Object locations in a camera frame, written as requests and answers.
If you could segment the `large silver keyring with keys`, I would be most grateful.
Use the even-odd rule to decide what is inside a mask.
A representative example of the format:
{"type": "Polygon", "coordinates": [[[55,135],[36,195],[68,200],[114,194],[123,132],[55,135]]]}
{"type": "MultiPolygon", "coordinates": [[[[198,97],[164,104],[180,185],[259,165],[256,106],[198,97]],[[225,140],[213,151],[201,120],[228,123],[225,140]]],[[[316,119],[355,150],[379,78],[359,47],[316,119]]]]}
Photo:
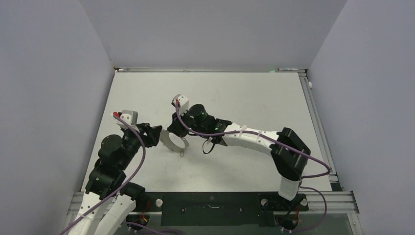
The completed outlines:
{"type": "Polygon", "coordinates": [[[190,144],[184,137],[178,137],[175,134],[162,130],[160,134],[160,142],[171,152],[179,154],[180,157],[184,157],[190,144]]]}

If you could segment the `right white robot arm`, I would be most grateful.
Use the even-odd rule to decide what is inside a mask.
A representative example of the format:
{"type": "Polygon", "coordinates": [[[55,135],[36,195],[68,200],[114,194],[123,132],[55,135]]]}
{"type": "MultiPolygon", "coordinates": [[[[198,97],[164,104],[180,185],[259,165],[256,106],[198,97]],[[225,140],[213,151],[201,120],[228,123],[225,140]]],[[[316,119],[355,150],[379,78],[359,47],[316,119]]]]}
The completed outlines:
{"type": "Polygon", "coordinates": [[[290,209],[303,179],[310,149],[290,128],[281,131],[263,131],[239,125],[207,114],[202,104],[189,107],[175,100],[175,112],[167,131],[179,138],[196,135],[213,145],[236,146],[270,156],[281,176],[277,205],[290,209]]]}

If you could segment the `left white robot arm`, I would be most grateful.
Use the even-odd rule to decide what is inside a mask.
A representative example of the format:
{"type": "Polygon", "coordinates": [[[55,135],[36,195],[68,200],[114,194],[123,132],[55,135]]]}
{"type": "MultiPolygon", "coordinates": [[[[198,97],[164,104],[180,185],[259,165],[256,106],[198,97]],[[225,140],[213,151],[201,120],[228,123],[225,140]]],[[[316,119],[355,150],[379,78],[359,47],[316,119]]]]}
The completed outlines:
{"type": "Polygon", "coordinates": [[[146,203],[145,188],[133,183],[125,170],[142,150],[157,146],[162,126],[122,125],[123,135],[105,137],[89,174],[75,220],[62,232],[68,235],[112,235],[127,215],[146,203]]]}

